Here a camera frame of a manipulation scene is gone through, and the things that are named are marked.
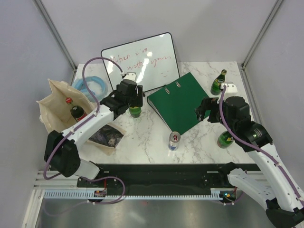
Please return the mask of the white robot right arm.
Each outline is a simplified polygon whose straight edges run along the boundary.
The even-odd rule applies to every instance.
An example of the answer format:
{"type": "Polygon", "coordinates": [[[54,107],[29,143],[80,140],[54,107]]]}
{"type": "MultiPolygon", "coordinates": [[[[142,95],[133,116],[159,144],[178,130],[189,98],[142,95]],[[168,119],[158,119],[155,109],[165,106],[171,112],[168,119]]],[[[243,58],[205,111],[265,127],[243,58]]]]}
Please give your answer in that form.
{"type": "Polygon", "coordinates": [[[197,119],[203,121],[207,111],[210,112],[208,122],[225,126],[236,144],[254,160],[269,186],[250,177],[232,162],[220,167],[218,183],[223,187],[237,187],[251,197],[276,228],[302,228],[304,191],[287,171],[267,130],[251,120],[244,98],[203,98],[195,110],[197,119]]]}

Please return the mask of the cola bottle red cap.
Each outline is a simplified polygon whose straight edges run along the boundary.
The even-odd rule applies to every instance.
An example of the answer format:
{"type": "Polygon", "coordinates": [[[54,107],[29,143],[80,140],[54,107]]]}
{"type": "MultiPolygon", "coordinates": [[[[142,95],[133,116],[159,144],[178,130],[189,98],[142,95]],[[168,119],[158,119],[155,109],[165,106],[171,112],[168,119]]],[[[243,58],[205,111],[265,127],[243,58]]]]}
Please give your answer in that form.
{"type": "Polygon", "coordinates": [[[82,119],[84,119],[87,116],[87,113],[85,112],[85,110],[81,106],[74,104],[73,99],[71,97],[67,97],[65,99],[65,102],[69,106],[72,117],[77,122],[81,121],[82,119]]]}

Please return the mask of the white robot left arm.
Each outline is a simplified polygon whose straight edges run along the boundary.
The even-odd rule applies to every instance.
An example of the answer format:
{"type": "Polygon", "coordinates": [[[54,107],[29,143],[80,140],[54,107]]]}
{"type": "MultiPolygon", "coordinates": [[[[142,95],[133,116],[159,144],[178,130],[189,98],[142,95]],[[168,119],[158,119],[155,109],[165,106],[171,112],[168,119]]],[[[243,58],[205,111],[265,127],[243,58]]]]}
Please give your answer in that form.
{"type": "Polygon", "coordinates": [[[143,86],[124,79],[109,96],[97,102],[97,107],[85,118],[62,132],[53,130],[47,137],[45,169],[54,168],[59,174],[86,178],[94,187],[104,182],[104,175],[91,161],[79,157],[81,146],[103,126],[109,124],[130,107],[143,105],[143,86]]]}

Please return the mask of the beige canvas tote bag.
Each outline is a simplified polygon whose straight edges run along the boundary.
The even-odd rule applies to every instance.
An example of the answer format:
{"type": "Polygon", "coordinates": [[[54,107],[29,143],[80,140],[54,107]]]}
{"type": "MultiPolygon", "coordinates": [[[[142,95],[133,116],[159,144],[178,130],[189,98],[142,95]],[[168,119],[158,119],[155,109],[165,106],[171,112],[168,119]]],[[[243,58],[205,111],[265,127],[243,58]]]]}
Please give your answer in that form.
{"type": "MultiPolygon", "coordinates": [[[[81,106],[87,114],[96,108],[96,104],[90,102],[83,93],[70,86],[67,82],[51,79],[48,82],[51,94],[38,101],[40,108],[39,118],[48,133],[53,130],[61,132],[76,124],[76,120],[70,113],[72,105],[66,103],[66,98],[72,98],[73,103],[81,106]]],[[[121,127],[109,123],[93,134],[85,142],[85,145],[95,146],[103,153],[110,155],[115,151],[125,133],[126,131],[121,127]]]]}

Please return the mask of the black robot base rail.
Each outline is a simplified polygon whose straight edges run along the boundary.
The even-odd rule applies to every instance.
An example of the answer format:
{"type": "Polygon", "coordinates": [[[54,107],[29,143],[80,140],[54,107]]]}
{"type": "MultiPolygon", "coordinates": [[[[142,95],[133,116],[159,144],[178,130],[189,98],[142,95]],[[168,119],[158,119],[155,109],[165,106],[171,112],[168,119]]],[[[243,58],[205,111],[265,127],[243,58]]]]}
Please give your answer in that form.
{"type": "Polygon", "coordinates": [[[99,164],[98,178],[118,177],[122,180],[86,181],[80,178],[81,188],[106,187],[107,192],[121,195],[190,195],[209,194],[211,189],[231,189],[219,173],[222,164],[99,164]]]}

